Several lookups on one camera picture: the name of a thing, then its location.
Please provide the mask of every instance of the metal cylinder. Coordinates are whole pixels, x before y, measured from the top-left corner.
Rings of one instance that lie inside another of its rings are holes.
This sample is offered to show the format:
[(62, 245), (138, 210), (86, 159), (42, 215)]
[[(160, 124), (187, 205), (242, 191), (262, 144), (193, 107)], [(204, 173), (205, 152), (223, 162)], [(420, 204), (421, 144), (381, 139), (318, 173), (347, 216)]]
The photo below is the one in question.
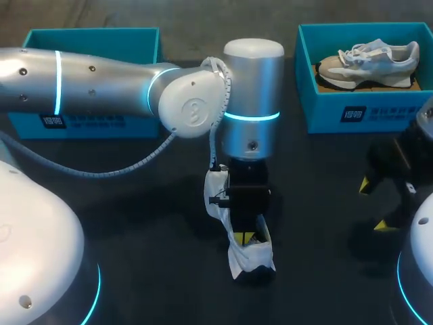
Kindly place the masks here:
[(43, 49), (2, 49), (0, 112), (151, 116), (152, 81), (175, 67)]
[(223, 150), (242, 160), (272, 155), (283, 81), (284, 50), (273, 41), (240, 39), (224, 49), (232, 73), (223, 120)]

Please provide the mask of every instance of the cable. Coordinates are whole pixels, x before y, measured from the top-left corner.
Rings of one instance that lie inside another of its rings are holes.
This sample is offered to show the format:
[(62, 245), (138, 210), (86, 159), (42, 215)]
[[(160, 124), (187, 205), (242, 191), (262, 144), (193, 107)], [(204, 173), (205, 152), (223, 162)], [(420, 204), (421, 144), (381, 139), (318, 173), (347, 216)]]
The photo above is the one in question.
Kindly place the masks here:
[(224, 74), (225, 95), (224, 95), (223, 105), (221, 106), (221, 111), (219, 112), (216, 121), (210, 127), (210, 133), (209, 133), (209, 146), (210, 146), (209, 168), (215, 169), (217, 167), (216, 166), (217, 149), (215, 146), (215, 135), (217, 133), (219, 123), (223, 120), (225, 111), (227, 110), (227, 107), (229, 105), (230, 93), (231, 93), (231, 71), (228, 69), (228, 67), (225, 65), (225, 63), (222, 60), (213, 57), (206, 58), (200, 66), (211, 66), (214, 72), (216, 72), (216, 70), (218, 69), (221, 69), (222, 73)]
[(25, 154), (27, 157), (32, 158), (33, 160), (37, 161), (38, 163), (45, 165), (46, 167), (61, 171), (63, 173), (67, 173), (73, 176), (79, 176), (84, 178), (109, 178), (114, 176), (120, 176), (124, 175), (126, 173), (130, 173), (131, 171), (134, 171), (144, 165), (146, 165), (149, 161), (151, 161), (153, 158), (155, 158), (157, 155), (163, 151), (175, 138), (174, 134), (171, 134), (158, 148), (156, 148), (155, 151), (153, 151), (149, 156), (146, 158), (140, 160), (139, 162), (135, 163), (134, 165), (131, 165), (129, 167), (119, 169), (117, 171), (109, 171), (105, 173), (89, 173), (86, 171), (77, 171), (76, 169), (72, 169), (69, 167), (62, 166), (60, 164), (57, 164), (56, 162), (53, 162), (51, 160), (48, 160), (36, 152), (33, 152), (32, 150), (28, 149), (27, 147), (23, 146), (20, 142), (16, 141), (12, 137), (10, 137), (8, 134), (4, 133), (3, 131), (0, 131), (0, 139), (2, 139), (5, 143), (9, 144), (11, 147), (15, 148), (19, 152)]

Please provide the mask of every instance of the gray floor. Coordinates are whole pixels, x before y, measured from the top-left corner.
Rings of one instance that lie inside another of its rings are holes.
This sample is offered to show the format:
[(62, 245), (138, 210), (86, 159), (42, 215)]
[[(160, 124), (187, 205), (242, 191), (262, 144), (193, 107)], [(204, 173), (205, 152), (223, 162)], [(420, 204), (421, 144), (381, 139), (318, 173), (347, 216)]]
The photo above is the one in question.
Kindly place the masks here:
[(292, 56), (299, 24), (422, 21), (430, 0), (0, 0), (0, 46), (19, 46), (31, 28), (154, 27), (169, 60), (217, 56), (226, 42), (264, 37)]

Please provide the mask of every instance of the black table surface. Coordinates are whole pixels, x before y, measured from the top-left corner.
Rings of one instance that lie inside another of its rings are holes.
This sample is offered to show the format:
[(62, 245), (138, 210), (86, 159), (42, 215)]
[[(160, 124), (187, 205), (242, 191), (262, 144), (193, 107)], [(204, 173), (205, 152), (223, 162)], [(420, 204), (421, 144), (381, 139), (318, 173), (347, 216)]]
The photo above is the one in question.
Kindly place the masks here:
[[(371, 140), (389, 135), (308, 135), (292, 59), (283, 94), (268, 164), (279, 197), (269, 221), (277, 275), (265, 286), (231, 278), (225, 231), (204, 209), (206, 136), (176, 139), (146, 167), (114, 179), (62, 175), (14, 152), (23, 170), (81, 220), (101, 267), (101, 303), (111, 311), (103, 324), (391, 324), (392, 278), (366, 276), (346, 246), (354, 223), (397, 203), (390, 183), (372, 196), (358, 193)], [(10, 126), (2, 129), (13, 134)], [(68, 167), (109, 171), (137, 162), (160, 142), (24, 144)]]

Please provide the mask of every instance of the logo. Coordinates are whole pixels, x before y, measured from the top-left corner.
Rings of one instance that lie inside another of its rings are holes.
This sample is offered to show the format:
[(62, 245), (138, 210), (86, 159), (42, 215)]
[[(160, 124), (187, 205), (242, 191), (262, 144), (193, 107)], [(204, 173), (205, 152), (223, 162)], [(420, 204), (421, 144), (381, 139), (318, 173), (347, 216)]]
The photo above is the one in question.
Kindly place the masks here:
[(200, 98), (189, 100), (182, 107), (182, 117), (189, 127), (197, 127), (208, 119), (206, 102)]
[(346, 106), (340, 122), (361, 122), (366, 109), (366, 106)]
[(46, 129), (65, 129), (66, 124), (65, 121), (63, 121), (63, 118), (60, 115), (39, 115), (41, 117), (41, 121), (43, 126)]

